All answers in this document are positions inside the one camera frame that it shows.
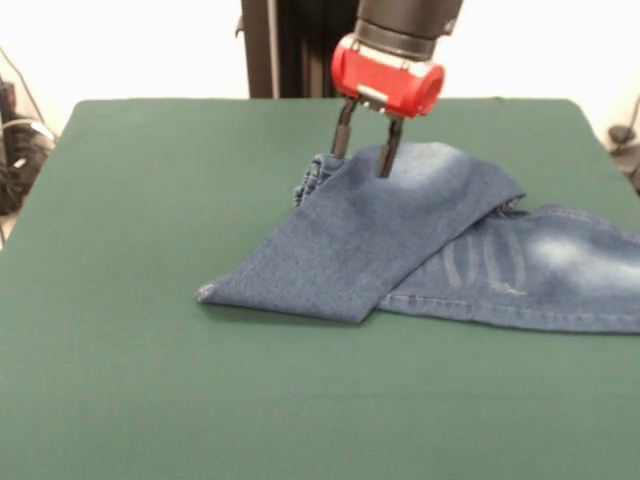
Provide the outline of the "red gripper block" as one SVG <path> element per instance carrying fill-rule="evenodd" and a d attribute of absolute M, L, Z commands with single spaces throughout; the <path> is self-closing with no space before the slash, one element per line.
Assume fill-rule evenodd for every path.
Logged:
<path fill-rule="evenodd" d="M 404 118 L 425 116 L 433 109 L 444 85 L 445 69 L 431 61 L 383 52 L 346 35 L 334 50 L 331 76 L 336 90 L 350 96 L 338 116 L 331 155 L 337 159 L 346 155 L 356 99 L 380 106 L 395 114 L 388 117 L 387 140 L 380 148 L 377 168 L 379 178 L 388 178 L 401 142 Z"/>

